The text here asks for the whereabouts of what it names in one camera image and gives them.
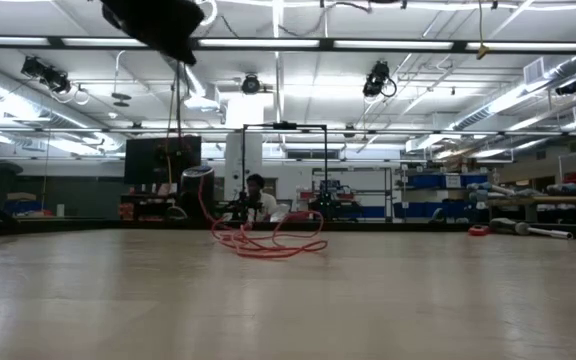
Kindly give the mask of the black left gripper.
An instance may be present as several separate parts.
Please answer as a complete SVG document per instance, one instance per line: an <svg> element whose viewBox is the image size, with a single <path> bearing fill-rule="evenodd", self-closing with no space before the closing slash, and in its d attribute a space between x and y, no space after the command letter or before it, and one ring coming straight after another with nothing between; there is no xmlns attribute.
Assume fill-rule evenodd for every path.
<svg viewBox="0 0 576 360"><path fill-rule="evenodd" d="M192 0L100 1L102 16L113 27L188 66L197 63L189 38L204 12Z"/></svg>

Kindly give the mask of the thin black hanging pole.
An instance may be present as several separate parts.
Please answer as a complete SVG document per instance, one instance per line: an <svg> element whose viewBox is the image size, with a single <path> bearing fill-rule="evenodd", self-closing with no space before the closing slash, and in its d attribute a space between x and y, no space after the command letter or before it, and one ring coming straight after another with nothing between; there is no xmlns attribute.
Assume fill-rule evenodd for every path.
<svg viewBox="0 0 576 360"><path fill-rule="evenodd" d="M175 95L175 121L176 121L176 134L177 134L177 150L176 150L176 161L178 164L182 161L182 153L181 153L181 63L180 61L176 62L176 95Z"/></svg>

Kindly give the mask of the black monitor screen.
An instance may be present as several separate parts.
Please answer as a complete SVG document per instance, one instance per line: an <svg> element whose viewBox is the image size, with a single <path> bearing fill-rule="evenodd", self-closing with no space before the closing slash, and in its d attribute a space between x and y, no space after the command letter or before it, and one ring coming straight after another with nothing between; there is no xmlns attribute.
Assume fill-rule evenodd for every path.
<svg viewBox="0 0 576 360"><path fill-rule="evenodd" d="M124 182L176 183L184 170L200 165L201 145L199 136L127 140Z"/></svg>

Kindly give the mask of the black tower fan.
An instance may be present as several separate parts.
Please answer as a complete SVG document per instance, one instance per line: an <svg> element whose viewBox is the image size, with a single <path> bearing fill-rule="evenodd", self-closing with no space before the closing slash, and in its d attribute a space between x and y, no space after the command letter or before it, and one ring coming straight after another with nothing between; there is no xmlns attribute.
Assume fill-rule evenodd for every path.
<svg viewBox="0 0 576 360"><path fill-rule="evenodd" d="M181 208L190 219L203 219L214 208L214 169L199 165L185 169L181 175Z"/></svg>

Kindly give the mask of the black overhead light beam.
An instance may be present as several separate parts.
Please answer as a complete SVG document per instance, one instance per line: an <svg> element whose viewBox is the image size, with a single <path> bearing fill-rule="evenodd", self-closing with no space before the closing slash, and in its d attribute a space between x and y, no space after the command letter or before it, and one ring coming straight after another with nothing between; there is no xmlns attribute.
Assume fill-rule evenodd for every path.
<svg viewBox="0 0 576 360"><path fill-rule="evenodd" d="M576 55L576 42L470 40L404 40L355 38L192 38L193 51L276 51L276 52L397 52L486 55ZM53 50L146 50L147 45L122 37L91 36L3 36L0 48Z"/></svg>

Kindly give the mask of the person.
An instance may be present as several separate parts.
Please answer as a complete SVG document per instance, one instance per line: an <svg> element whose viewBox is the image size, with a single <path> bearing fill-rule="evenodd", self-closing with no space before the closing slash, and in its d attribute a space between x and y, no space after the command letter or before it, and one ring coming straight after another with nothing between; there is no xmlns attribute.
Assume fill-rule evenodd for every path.
<svg viewBox="0 0 576 360"><path fill-rule="evenodd" d="M264 192L265 180L259 174L251 174L246 179L249 201L255 206L249 209L249 220L251 222L269 221L277 211L278 204L276 198Z"/></svg>

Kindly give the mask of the hanging yellow plug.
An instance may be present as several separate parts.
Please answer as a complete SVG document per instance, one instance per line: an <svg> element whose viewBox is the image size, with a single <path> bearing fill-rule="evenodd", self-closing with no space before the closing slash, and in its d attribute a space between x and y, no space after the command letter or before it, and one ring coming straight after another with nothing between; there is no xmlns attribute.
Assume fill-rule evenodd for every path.
<svg viewBox="0 0 576 360"><path fill-rule="evenodd" d="M489 48L484 42L484 32L483 32L483 1L477 0L478 4L478 34L479 34L479 45L477 49L477 60L482 60L485 55L489 52Z"/></svg>

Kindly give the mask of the wooden workbench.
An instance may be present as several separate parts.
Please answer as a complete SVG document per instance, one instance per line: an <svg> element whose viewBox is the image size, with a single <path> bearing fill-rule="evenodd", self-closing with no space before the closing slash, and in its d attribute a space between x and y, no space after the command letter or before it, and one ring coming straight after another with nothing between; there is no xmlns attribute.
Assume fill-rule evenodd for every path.
<svg viewBox="0 0 576 360"><path fill-rule="evenodd" d="M548 205L567 204L576 206L576 196L509 197L509 198L489 199L487 201L489 212L492 212L492 209L496 207L522 206L524 208L525 220L528 222L537 221L538 219L537 206L544 204Z"/></svg>

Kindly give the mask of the black background rig frame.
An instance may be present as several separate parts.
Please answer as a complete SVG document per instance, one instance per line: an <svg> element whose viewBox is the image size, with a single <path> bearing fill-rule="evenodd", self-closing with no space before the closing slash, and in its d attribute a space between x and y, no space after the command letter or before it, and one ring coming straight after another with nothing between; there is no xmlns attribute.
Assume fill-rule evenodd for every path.
<svg viewBox="0 0 576 360"><path fill-rule="evenodd" d="M309 133L311 129L321 129L323 131L323 144L324 144L324 181L328 181L328 127L325 124L298 124L295 122L280 121L274 123L262 124L243 124L241 128L241 172L242 175L246 173L246 132L251 127L269 128L273 132L282 133L285 131L299 130L301 133ZM321 209L323 210L323 219L328 221L331 219L330 215L330 196L328 195L328 185L324 184L324 190L320 191Z"/></svg>

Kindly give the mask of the black aluminium table frame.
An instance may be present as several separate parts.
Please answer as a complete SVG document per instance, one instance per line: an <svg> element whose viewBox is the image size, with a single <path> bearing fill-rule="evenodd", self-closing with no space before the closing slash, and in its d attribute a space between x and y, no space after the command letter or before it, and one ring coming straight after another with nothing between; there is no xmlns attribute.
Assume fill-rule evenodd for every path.
<svg viewBox="0 0 576 360"><path fill-rule="evenodd" d="M17 219L0 209L0 235L67 232L84 230L209 230L212 224L206 220L181 221L120 221L93 218L58 219L39 217ZM294 232L465 232L468 224L427 224L427 223L344 223L315 221L288 221L283 224L262 222L252 226L254 231L275 229Z"/></svg>

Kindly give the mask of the grey handled screwdriver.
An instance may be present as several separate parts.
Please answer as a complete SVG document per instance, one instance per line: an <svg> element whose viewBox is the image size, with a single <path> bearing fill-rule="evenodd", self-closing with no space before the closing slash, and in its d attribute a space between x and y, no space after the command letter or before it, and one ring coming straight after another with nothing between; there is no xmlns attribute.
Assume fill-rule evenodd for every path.
<svg viewBox="0 0 576 360"><path fill-rule="evenodd" d="M572 240L573 234L566 231L536 228L526 222L516 222L508 218L494 218L489 222L489 228L496 233L509 233L520 236L543 235L553 238Z"/></svg>

